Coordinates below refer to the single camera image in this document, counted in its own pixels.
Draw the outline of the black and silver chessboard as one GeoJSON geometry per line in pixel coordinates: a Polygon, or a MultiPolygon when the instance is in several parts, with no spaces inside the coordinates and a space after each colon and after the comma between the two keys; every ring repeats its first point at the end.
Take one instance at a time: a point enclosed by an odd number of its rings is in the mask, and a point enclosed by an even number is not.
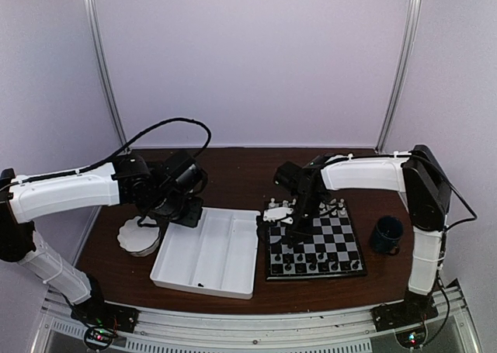
{"type": "Polygon", "coordinates": [[[285,229],[288,223],[279,222],[271,225],[260,225],[260,231],[264,233],[266,242],[266,280],[339,279],[367,275],[366,262],[364,261],[360,242],[356,237],[346,202],[345,208],[346,212],[337,216],[332,216],[331,214],[317,215],[313,219],[313,237],[294,247],[285,245],[285,229]],[[321,252],[325,253],[325,258],[319,261],[317,255],[321,252]],[[339,264],[339,268],[336,272],[331,269],[326,273],[319,271],[320,263],[329,263],[329,268],[334,263],[328,259],[328,253],[336,253],[338,256],[338,261],[336,262],[339,264]],[[279,262],[274,261],[276,254],[281,255],[279,262]],[[283,256],[285,254],[294,256],[292,269],[289,272],[284,269],[283,256]],[[297,261],[299,254],[304,256],[302,262],[297,261]],[[317,268],[314,272],[309,270],[310,263],[305,261],[306,254],[315,255],[314,261],[317,262],[317,268]],[[352,269],[352,263],[355,261],[359,262],[357,270],[352,269]],[[306,272],[297,273],[296,264],[305,264],[306,272]]]}

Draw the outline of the black chess piece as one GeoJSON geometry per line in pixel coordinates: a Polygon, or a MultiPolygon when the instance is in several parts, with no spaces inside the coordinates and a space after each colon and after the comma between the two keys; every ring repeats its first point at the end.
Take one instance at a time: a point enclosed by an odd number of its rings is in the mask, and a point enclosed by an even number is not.
{"type": "Polygon", "coordinates": [[[296,272],[297,273],[305,273],[306,265],[305,264],[296,264],[296,272]]]}

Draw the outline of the white plastic tray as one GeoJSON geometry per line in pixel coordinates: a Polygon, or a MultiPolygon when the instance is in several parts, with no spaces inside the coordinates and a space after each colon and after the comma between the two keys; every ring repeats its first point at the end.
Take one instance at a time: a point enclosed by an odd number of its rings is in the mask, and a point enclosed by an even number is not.
{"type": "Polygon", "coordinates": [[[158,287],[251,299],[258,252],[255,210],[203,208],[195,228],[171,223],[150,273],[158,287]]]}

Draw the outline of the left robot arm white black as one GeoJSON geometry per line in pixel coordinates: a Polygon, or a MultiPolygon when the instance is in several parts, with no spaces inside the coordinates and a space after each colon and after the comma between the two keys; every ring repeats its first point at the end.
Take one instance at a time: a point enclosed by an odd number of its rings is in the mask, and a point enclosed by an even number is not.
{"type": "Polygon", "coordinates": [[[208,175],[187,151],[163,162],[118,154],[93,166],[52,174],[1,173],[1,260],[28,268],[95,325],[111,319],[98,281],[63,259],[35,231],[34,219],[90,206],[133,205],[138,227],[195,227],[208,175]]]}

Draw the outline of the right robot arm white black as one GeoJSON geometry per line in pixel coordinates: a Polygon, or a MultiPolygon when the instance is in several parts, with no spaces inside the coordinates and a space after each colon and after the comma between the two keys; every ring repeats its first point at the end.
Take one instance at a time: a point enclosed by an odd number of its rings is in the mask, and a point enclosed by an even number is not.
{"type": "Polygon", "coordinates": [[[388,190],[405,194],[414,233],[412,270],[398,316],[416,322],[428,310],[447,234],[451,190],[447,176],[432,151],[423,144],[393,154],[323,154],[300,167],[286,162],[273,181],[284,187],[296,202],[292,207],[264,211],[266,222],[283,222],[294,234],[308,217],[318,213],[332,193],[343,189],[388,190]]]}

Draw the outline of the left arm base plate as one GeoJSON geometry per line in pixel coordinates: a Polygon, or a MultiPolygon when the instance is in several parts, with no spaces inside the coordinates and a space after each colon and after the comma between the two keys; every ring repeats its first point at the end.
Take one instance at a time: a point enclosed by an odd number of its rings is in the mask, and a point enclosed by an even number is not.
{"type": "Polygon", "coordinates": [[[85,326],[103,327],[111,331],[133,333],[139,317],[139,310],[108,302],[94,306],[91,303],[69,304],[71,318],[85,326]]]}

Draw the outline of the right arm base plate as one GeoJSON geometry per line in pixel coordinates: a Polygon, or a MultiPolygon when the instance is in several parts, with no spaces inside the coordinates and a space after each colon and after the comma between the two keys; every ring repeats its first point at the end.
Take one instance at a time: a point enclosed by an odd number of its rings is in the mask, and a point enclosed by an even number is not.
{"type": "Polygon", "coordinates": [[[377,332],[421,324],[439,316],[432,299],[427,303],[402,300],[391,304],[381,304],[375,306],[370,313],[377,332]]]}

